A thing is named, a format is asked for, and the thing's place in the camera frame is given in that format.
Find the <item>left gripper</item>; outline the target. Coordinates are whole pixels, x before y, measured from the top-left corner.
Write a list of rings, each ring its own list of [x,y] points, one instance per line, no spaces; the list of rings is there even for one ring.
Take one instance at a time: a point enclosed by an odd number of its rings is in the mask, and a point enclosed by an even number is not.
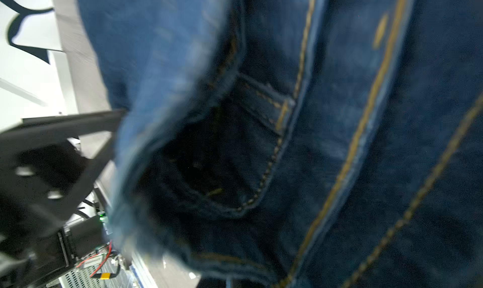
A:
[[[1,286],[41,287],[105,243],[99,216],[79,205],[113,158],[114,137],[93,158],[72,138],[115,133],[124,111],[30,118],[1,133]]]

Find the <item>dark blue denim skirt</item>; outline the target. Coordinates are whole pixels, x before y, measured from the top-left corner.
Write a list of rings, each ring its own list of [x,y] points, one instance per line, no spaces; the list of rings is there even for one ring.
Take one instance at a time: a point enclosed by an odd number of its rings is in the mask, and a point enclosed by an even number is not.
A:
[[[246,287],[482,286],[482,0],[77,0],[109,228]]]

